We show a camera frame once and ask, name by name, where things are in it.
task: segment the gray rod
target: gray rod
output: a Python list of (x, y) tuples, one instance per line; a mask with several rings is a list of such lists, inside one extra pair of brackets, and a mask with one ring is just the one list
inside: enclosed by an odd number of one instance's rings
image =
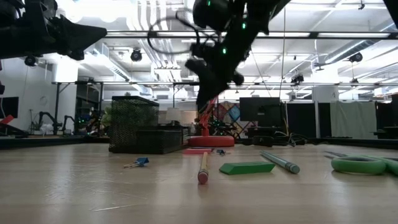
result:
[(275, 164), (280, 165), (281, 167), (285, 168), (287, 171), (293, 173), (293, 174), (298, 174), (300, 172), (300, 168), (298, 165), (291, 163), (289, 161), (286, 161), (284, 159), (281, 159), (279, 157), (276, 157), (272, 155), (271, 153), (268, 153), (266, 151), (260, 151), (260, 155), (262, 157), (265, 157), (266, 159), (269, 159)]

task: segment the wooden floor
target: wooden floor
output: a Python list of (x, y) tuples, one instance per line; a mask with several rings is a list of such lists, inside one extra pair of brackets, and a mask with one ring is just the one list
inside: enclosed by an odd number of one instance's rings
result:
[[(262, 161), (259, 149), (300, 166), (227, 176), (225, 162)], [(0, 151), (0, 223), (398, 223), (398, 177), (333, 172), (324, 150), (398, 157), (398, 151), (346, 146), (237, 146), (210, 157), (208, 185), (197, 184), (200, 156), (137, 155), (105, 144)]]

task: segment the green triangular block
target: green triangular block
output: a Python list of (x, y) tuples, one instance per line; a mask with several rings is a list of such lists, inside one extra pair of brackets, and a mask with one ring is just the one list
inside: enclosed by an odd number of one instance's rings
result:
[(225, 163), (220, 167), (224, 174), (255, 174), (260, 172), (271, 172), (275, 164), (271, 162), (236, 162)]

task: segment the green ring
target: green ring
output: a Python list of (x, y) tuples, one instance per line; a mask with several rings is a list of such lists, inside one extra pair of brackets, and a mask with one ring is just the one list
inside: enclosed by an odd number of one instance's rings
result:
[(382, 174), (386, 169), (383, 161), (368, 157), (339, 157), (331, 161), (331, 166), (338, 172), (359, 174)]

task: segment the blue binder clip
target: blue binder clip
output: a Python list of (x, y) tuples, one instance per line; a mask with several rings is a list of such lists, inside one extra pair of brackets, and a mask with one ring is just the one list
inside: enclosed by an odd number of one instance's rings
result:
[(144, 167), (146, 163), (148, 163), (148, 157), (138, 157), (137, 160), (132, 164), (124, 165), (124, 168), (130, 167)]
[(225, 155), (225, 151), (222, 149), (217, 149), (216, 151), (220, 156), (224, 156)]

